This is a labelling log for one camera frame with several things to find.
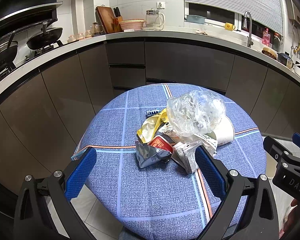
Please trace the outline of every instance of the window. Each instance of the window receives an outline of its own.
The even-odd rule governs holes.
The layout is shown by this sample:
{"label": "window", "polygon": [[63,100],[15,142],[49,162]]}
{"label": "window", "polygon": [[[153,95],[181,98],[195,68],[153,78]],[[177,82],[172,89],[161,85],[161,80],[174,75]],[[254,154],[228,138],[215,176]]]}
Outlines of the window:
{"label": "window", "polygon": [[[247,18],[247,30],[245,30],[245,31],[249,32],[249,28],[250,28],[250,19]],[[254,34],[260,38],[263,38],[263,31],[265,30],[265,28],[268,28],[268,27],[266,27],[256,21],[252,21],[252,34]],[[268,28],[268,32],[271,34],[270,43],[273,43],[274,31],[271,30],[270,28]]]}
{"label": "window", "polygon": [[189,3],[189,14],[206,17],[207,19],[234,24],[234,12],[209,5]]}

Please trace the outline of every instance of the knife block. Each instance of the knife block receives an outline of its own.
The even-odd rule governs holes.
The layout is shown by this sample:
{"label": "knife block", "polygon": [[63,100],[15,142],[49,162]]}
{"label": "knife block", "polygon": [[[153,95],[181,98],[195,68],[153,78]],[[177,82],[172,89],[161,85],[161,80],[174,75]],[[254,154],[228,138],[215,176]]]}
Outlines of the knife block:
{"label": "knife block", "polygon": [[121,29],[121,26],[119,24],[119,22],[122,22],[122,21],[123,21],[122,16],[116,17],[116,18],[114,18],[112,20],[112,22],[113,22],[113,29],[114,29],[115,33],[123,32],[123,30]]}

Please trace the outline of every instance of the water heater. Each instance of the water heater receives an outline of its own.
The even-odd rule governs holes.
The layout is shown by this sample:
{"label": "water heater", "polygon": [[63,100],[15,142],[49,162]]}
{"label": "water heater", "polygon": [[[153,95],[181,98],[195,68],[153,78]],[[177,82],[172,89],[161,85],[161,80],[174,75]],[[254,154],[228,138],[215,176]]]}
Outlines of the water heater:
{"label": "water heater", "polygon": [[286,0],[288,17],[294,26],[300,29],[300,12],[292,0]]}

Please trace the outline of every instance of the round table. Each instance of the round table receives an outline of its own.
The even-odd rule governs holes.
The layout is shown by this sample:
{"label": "round table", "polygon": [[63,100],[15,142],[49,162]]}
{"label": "round table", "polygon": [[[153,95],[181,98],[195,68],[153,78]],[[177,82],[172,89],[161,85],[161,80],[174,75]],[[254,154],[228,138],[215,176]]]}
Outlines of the round table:
{"label": "round table", "polygon": [[[77,147],[79,151],[93,146],[97,151],[97,162],[86,181],[88,188],[126,228],[149,240],[196,238],[220,204],[200,170],[186,174],[173,160],[143,169],[138,166],[135,141],[146,111],[162,110],[170,96],[191,90],[207,91],[177,83],[129,90],[100,110]],[[215,158],[229,170],[256,178],[266,172],[266,152],[258,127],[235,102],[220,96],[235,139],[218,146]],[[231,225],[238,223],[245,199],[242,197]]]}

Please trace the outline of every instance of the pink basket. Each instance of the pink basket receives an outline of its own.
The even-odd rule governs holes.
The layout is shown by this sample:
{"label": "pink basket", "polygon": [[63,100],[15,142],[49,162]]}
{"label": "pink basket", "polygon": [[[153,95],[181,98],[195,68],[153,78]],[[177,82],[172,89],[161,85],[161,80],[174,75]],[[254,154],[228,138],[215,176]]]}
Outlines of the pink basket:
{"label": "pink basket", "polygon": [[119,24],[123,30],[140,31],[142,30],[144,22],[145,20],[128,20],[119,22]]}

